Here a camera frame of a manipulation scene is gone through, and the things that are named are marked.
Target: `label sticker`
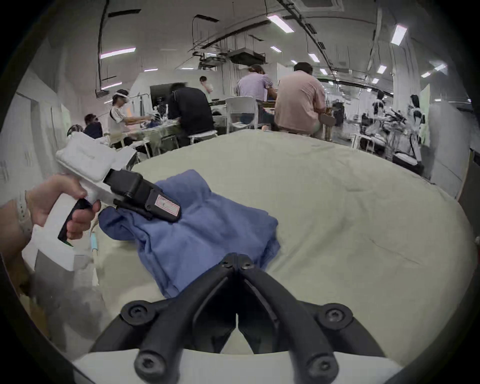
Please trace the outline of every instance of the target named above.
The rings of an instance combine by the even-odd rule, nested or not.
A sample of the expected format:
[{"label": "label sticker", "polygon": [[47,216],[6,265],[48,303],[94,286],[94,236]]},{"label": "label sticker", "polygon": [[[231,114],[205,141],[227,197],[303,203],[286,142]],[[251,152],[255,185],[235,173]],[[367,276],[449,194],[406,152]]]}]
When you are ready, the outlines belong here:
[{"label": "label sticker", "polygon": [[155,205],[167,211],[168,213],[172,214],[173,216],[177,216],[179,214],[180,206],[172,203],[170,200],[167,200],[165,197],[158,195],[155,201]]}]

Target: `sleeve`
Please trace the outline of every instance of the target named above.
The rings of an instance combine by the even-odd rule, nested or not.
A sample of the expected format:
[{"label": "sleeve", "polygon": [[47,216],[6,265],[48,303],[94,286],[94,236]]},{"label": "sleeve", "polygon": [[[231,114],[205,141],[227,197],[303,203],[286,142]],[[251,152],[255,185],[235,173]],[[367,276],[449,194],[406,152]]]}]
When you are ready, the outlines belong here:
[{"label": "sleeve", "polygon": [[325,103],[325,90],[322,84],[317,80],[317,89],[315,92],[315,99],[313,101],[313,109],[317,113],[324,113],[327,109],[327,105]]},{"label": "sleeve", "polygon": [[112,108],[110,110],[110,116],[117,123],[123,121],[126,118],[126,116],[123,113],[121,113],[118,108]]},{"label": "sleeve", "polygon": [[264,88],[265,89],[273,87],[273,82],[272,82],[272,80],[270,80],[270,78],[267,75],[264,75],[263,83],[264,83]]},{"label": "sleeve", "polygon": [[168,97],[168,118],[176,119],[180,117],[179,104],[175,100],[175,92]]}]

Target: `folded fabric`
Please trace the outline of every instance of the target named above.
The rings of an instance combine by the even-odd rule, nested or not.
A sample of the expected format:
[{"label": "folded fabric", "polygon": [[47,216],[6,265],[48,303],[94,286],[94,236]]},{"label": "folded fabric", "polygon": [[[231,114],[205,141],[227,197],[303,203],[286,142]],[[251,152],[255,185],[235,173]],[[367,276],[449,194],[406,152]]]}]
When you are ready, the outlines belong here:
[{"label": "folded fabric", "polygon": [[113,207],[104,209],[98,221],[112,239],[136,242],[140,260],[165,297],[177,296],[229,252],[244,253],[255,265],[266,268],[280,249],[277,219],[213,193],[196,171],[156,184],[179,202],[178,222],[148,221]]}]

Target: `black shirt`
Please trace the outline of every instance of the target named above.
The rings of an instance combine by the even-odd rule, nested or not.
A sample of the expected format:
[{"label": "black shirt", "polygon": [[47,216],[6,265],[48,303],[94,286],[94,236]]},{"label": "black shirt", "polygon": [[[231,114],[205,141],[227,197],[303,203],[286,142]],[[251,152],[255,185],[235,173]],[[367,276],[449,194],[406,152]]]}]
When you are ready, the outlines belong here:
[{"label": "black shirt", "polygon": [[180,126],[188,134],[211,131],[212,110],[205,94],[197,88],[180,88],[168,98],[168,118],[180,117]]},{"label": "black shirt", "polygon": [[90,123],[85,128],[84,133],[92,139],[98,139],[103,136],[102,124],[99,121]]}]

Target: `cable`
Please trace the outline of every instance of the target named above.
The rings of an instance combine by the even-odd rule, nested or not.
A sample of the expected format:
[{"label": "cable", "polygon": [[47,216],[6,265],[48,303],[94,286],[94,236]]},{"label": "cable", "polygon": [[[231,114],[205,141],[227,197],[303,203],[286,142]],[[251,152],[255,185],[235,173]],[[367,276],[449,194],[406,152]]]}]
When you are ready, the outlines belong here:
[{"label": "cable", "polygon": [[102,12],[102,18],[100,19],[100,29],[98,31],[98,55],[97,55],[97,61],[98,61],[98,87],[101,89],[102,88],[102,65],[100,63],[100,55],[102,53],[102,30],[103,30],[103,21],[105,20],[105,15],[107,14],[107,8],[110,3],[110,0],[105,1],[105,7],[103,7],[103,12]]}]

